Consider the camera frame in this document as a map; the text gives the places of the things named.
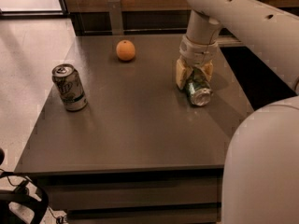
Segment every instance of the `aluminum can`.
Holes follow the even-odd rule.
[[[193,68],[191,77],[185,85],[187,95],[193,105],[204,106],[211,100],[213,91],[201,69]]]
[[[55,83],[64,107],[68,111],[78,111],[85,107],[87,99],[78,71],[73,65],[63,63],[52,70],[52,80]]]

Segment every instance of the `table drawer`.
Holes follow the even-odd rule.
[[[135,210],[123,212],[69,212],[67,221],[70,224],[183,224],[217,222],[215,205],[194,208],[174,208],[156,210]]]
[[[87,210],[217,202],[217,177],[47,187],[58,210]]]

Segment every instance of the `orange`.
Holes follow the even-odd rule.
[[[116,46],[116,53],[122,61],[131,61],[135,57],[135,46],[129,40],[122,40]]]

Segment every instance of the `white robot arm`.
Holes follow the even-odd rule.
[[[187,0],[192,8],[177,64],[177,84],[183,89],[196,68],[211,77],[211,60],[219,31],[226,27],[270,67],[290,88],[299,76],[299,18],[256,0]],[[211,91],[199,95],[205,105]]]
[[[296,90],[298,17],[255,0],[187,1],[193,11],[180,48],[178,86],[196,83],[186,78],[189,67],[206,75],[205,63],[213,57],[222,24]],[[185,71],[184,76],[179,75],[180,71]],[[208,101],[205,95],[200,92],[198,100],[193,100],[198,102],[195,105]],[[238,127],[224,165],[221,223],[298,222],[298,127],[298,97],[267,105]]]

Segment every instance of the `can lid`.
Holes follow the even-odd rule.
[[[55,77],[67,77],[71,75],[74,71],[74,66],[69,63],[63,63],[60,65],[57,65],[53,70],[52,74]]]

